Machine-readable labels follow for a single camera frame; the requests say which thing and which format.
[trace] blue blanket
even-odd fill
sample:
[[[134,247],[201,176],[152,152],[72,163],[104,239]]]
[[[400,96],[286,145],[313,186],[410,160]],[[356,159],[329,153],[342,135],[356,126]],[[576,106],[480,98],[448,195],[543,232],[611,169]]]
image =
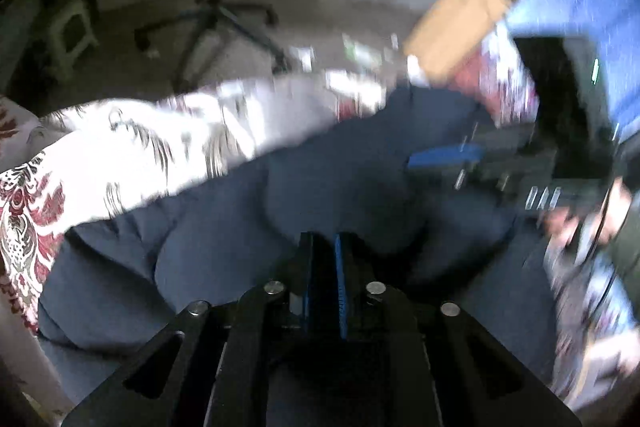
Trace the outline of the blue blanket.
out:
[[[606,73],[609,114],[623,137],[640,128],[640,0],[521,0],[513,35],[588,34]]]

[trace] chair caster wheel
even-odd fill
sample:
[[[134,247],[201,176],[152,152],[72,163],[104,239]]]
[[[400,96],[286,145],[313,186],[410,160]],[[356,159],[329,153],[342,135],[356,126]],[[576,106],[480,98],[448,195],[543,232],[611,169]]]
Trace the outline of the chair caster wheel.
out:
[[[151,47],[151,42],[149,41],[149,37],[147,37],[145,34],[134,31],[133,39],[136,42],[136,48],[138,49],[139,52],[145,53],[149,51],[149,48]]]
[[[286,57],[276,58],[276,63],[271,68],[273,74],[286,74],[291,70],[291,65]]]
[[[264,20],[264,23],[269,28],[275,28],[278,25],[278,16],[276,12],[273,10],[267,10],[267,17]]]

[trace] floor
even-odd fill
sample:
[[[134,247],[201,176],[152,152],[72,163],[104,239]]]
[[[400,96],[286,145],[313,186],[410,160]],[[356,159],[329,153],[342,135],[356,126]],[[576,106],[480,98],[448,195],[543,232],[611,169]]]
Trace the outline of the floor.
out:
[[[402,43],[421,16],[408,9],[354,0],[247,1],[272,4],[280,23],[268,30],[269,35],[286,50],[290,46],[312,46],[318,68],[349,67],[344,57],[343,34],[379,50],[391,48],[391,35],[397,34]],[[31,109],[42,115],[100,98],[157,100],[171,95],[172,71],[190,23],[163,29],[152,36],[152,45],[158,51],[156,58],[137,51],[132,31],[192,5],[193,0],[154,0],[103,13],[95,27],[100,46],[86,51],[78,60],[73,81],[51,87]],[[250,16],[246,20],[261,25],[260,20]],[[213,84],[270,75],[271,57],[223,30],[205,39],[190,69],[202,73],[199,85]]]

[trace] screw head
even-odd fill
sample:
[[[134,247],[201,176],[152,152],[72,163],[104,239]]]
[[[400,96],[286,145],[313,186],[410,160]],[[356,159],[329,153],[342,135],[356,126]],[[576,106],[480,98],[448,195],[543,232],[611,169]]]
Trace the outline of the screw head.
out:
[[[382,295],[386,291],[386,286],[380,281],[372,281],[367,284],[366,288],[371,295]]]
[[[440,306],[440,311],[443,315],[447,315],[447,317],[457,317],[460,315],[460,307],[453,302],[445,302]]]
[[[264,285],[264,291],[269,295],[277,295],[278,293],[284,292],[284,284],[280,281],[269,281]]]
[[[189,306],[187,306],[187,310],[194,317],[202,315],[208,308],[209,303],[207,301],[193,301]]]
[[[466,171],[465,169],[462,169],[458,173],[458,177],[456,178],[456,183],[453,185],[453,188],[455,188],[455,190],[460,190],[460,188],[462,188],[462,184],[465,182],[465,178],[466,178]]]

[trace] bed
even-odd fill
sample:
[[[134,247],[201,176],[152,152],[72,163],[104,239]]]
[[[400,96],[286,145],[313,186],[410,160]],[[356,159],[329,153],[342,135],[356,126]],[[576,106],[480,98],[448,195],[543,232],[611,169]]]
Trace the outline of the bed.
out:
[[[612,119],[625,136],[640,128],[640,0],[521,0],[506,24],[521,35],[588,33],[606,65]],[[73,405],[35,336],[38,297],[66,230],[224,175],[341,118],[375,112],[385,94],[362,78],[336,79],[333,85],[324,76],[316,82],[248,80],[158,103],[92,102],[41,120],[0,100],[0,355],[23,391],[58,420]],[[260,125],[247,116],[252,107],[271,107],[262,111]],[[283,121],[282,114],[297,124]],[[552,260],[549,267],[554,285]],[[563,355],[572,352],[579,378],[564,399],[588,425],[617,421],[633,398],[640,363],[638,325],[620,285],[610,298],[606,324],[579,335],[571,329],[572,317],[588,308],[611,270],[606,257],[600,269],[570,305],[557,309],[556,377],[564,374]],[[577,336],[587,338],[586,344],[572,344]],[[599,378],[611,364],[623,371]]]

